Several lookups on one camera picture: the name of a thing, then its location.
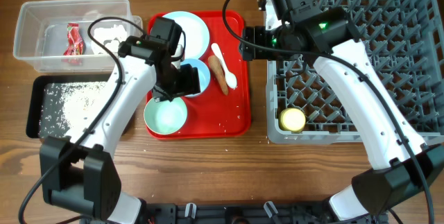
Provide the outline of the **white napkin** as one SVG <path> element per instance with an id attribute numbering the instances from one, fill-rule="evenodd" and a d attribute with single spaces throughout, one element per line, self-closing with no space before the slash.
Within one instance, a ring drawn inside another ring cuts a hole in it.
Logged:
<path id="1" fill-rule="evenodd" d="M 116 24 L 110 28 L 95 28 L 92 35 L 94 39 L 113 53 L 118 51 L 120 43 L 128 37 L 123 25 Z"/>

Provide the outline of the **yellow plastic cup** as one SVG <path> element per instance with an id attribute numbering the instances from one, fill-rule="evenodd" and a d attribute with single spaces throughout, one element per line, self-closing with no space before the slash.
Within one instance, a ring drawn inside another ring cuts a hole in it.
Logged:
<path id="1" fill-rule="evenodd" d="M 306 124 L 306 116 L 298 108 L 287 108 L 279 115 L 279 125 L 282 130 L 301 132 Z"/>

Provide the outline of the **large white plate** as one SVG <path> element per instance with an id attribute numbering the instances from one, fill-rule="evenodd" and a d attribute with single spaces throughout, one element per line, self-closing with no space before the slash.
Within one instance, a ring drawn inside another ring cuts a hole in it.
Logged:
<path id="1" fill-rule="evenodd" d="M 179 44 L 185 47 L 185 59 L 200 59 L 210 45 L 210 32 L 206 23 L 197 15 L 186 11 L 175 11 L 164 15 L 179 24 L 185 32 L 185 39 L 180 37 Z"/>

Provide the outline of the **clear plastic bin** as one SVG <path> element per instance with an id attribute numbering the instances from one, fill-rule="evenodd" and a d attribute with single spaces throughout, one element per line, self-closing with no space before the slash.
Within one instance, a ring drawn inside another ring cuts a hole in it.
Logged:
<path id="1" fill-rule="evenodd" d="M 91 41 L 87 34 L 90 24 L 102 17 L 108 19 L 93 26 L 110 28 L 123 25 L 130 35 L 140 36 L 143 27 L 142 19 L 132 15 L 129 0 L 52 0 L 29 1 L 22 5 L 17 26 L 13 55 L 17 60 L 27 62 L 41 73 L 60 72 L 105 72 L 114 68 L 114 61 Z M 82 65 L 74 66 L 63 62 L 63 53 L 68 47 L 67 25 L 79 25 L 80 35 L 85 48 L 77 58 Z"/>

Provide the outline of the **red serving tray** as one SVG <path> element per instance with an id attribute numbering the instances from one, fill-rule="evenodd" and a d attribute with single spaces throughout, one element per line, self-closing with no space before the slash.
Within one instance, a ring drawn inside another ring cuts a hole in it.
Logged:
<path id="1" fill-rule="evenodd" d="M 148 129 L 157 139 L 199 139 L 242 135 L 251 123 L 248 65 L 239 53 L 239 42 L 229 34 L 223 24 L 220 10 L 193 11 L 209 31 L 209 43 L 217 43 L 228 70 L 237 77 L 237 87 L 225 96 L 217 79 L 196 97 L 184 97 L 187 120 L 175 133 L 161 135 Z"/>

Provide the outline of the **light blue rice bowl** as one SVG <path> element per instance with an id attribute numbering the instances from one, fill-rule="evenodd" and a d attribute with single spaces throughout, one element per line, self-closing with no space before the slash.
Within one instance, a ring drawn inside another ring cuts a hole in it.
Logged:
<path id="1" fill-rule="evenodd" d="M 190 64 L 193 68 L 197 68 L 198 77 L 199 77 L 199 85 L 200 92 L 197 94 L 187 95 L 188 98 L 194 98 L 200 96 L 209 86 L 211 74 L 208 66 L 199 59 L 185 59 L 181 62 L 181 65 Z"/>

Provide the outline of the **white plastic spoon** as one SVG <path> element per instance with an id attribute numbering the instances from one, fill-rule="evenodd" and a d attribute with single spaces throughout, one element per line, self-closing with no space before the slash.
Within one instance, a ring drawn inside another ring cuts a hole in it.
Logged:
<path id="1" fill-rule="evenodd" d="M 214 55 L 219 59 L 223 71 L 225 72 L 225 81 L 229 88 L 236 89 L 237 88 L 237 77 L 228 69 L 227 64 L 225 63 L 225 59 L 221 52 L 221 49 L 217 43 L 211 44 L 211 49 Z"/>

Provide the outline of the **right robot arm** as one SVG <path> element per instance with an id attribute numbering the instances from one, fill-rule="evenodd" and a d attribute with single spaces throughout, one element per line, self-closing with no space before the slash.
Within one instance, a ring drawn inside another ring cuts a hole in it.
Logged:
<path id="1" fill-rule="evenodd" d="M 411 127 L 376 74 L 350 14 L 321 10 L 315 0 L 259 0 L 273 5 L 276 28 L 248 27 L 239 38 L 242 57 L 311 63 L 332 88 L 358 130 L 371 168 L 327 200 L 327 216 L 338 223 L 377 217 L 424 193 L 434 218 L 430 186 L 443 171 L 443 147 L 430 146 Z"/>

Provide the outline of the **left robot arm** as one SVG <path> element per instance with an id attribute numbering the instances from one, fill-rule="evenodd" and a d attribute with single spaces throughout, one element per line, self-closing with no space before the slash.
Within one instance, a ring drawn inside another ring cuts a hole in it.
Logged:
<path id="1" fill-rule="evenodd" d="M 45 203 L 105 223 L 147 222 L 146 202 L 122 192 L 113 157 L 147 93 L 160 102 L 200 91 L 197 70 L 180 64 L 184 34 L 172 19 L 157 17 L 149 33 L 120 43 L 104 94 L 83 123 L 40 147 L 42 176 L 35 186 Z"/>

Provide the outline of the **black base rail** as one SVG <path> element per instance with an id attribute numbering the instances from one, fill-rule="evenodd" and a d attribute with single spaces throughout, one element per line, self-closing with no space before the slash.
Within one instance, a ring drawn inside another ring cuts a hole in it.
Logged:
<path id="1" fill-rule="evenodd" d="M 316 224 L 341 223 L 322 202 L 262 205 L 147 204 L 141 223 L 152 224 Z"/>

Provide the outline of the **black plastic tray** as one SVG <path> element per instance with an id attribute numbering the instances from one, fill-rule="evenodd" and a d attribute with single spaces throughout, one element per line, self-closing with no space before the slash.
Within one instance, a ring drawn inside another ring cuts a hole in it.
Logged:
<path id="1" fill-rule="evenodd" d="M 101 89 L 109 74 L 63 74 L 39 76 L 34 80 L 26 123 L 26 135 L 31 139 L 61 137 L 72 122 L 64 111 L 68 98 L 88 88 Z"/>

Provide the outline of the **mint green bowl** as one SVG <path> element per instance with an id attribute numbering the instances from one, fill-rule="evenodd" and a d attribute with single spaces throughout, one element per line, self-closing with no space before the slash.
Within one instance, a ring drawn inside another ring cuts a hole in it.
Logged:
<path id="1" fill-rule="evenodd" d="M 159 102 L 151 98 L 144 108 L 147 128 L 158 135 L 170 135 L 179 131 L 187 117 L 187 106 L 181 98 Z"/>

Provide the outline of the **red snack wrapper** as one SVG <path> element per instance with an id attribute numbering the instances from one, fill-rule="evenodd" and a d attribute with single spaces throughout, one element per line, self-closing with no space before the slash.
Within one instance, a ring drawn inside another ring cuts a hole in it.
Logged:
<path id="1" fill-rule="evenodd" d="M 66 56 L 66 58 L 64 58 L 62 61 L 74 66 L 82 65 L 83 60 L 81 58 L 77 58 L 77 55 L 83 54 L 85 44 L 83 38 L 80 35 L 78 24 L 68 23 L 67 40 L 68 47 L 63 53 L 63 56 Z"/>

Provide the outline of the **grey dishwasher rack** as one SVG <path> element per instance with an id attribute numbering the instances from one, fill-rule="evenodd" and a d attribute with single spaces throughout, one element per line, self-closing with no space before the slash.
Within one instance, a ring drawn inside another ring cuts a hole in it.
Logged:
<path id="1" fill-rule="evenodd" d="M 368 59 L 410 125 L 430 144 L 443 141 L 443 23 L 437 0 L 316 0 L 344 8 Z M 268 138 L 276 144 L 358 142 L 359 133 L 328 84 L 302 60 L 267 64 Z M 301 132 L 282 130 L 279 115 L 298 108 Z"/>

